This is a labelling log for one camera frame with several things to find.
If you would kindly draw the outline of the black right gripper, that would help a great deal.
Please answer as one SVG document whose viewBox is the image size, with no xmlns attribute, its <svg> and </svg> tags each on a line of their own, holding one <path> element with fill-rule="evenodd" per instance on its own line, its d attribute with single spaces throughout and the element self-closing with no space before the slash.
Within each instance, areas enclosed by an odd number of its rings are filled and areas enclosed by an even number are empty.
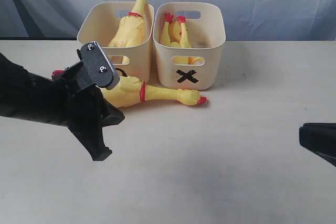
<svg viewBox="0 0 336 224">
<path fill-rule="evenodd" d="M 302 147 L 335 166 L 335 123 L 305 123 L 299 128 Z"/>
</svg>

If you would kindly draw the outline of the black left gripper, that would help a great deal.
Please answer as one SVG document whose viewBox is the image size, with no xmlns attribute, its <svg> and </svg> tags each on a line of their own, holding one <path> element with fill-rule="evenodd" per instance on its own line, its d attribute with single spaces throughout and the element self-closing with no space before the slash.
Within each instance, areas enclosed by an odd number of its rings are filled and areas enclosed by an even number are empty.
<svg viewBox="0 0 336 224">
<path fill-rule="evenodd" d="M 67 126 L 93 161 L 104 161 L 112 150 L 105 146 L 102 127 L 120 124 L 124 114 L 110 104 L 94 84 L 82 89 L 78 81 L 60 77 L 67 90 Z"/>
</svg>

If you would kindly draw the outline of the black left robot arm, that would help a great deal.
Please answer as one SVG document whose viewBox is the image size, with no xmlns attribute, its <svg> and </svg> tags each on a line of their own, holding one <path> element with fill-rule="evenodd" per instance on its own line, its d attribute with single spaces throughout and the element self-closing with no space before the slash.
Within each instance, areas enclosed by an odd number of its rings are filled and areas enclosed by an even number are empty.
<svg viewBox="0 0 336 224">
<path fill-rule="evenodd" d="M 103 53 L 96 59 L 79 58 L 48 79 L 1 55 L 1 116 L 66 127 L 93 161 L 103 161 L 112 150 L 104 144 L 102 129 L 118 125 L 125 116 L 100 87 L 113 87 L 119 76 Z"/>
</svg>

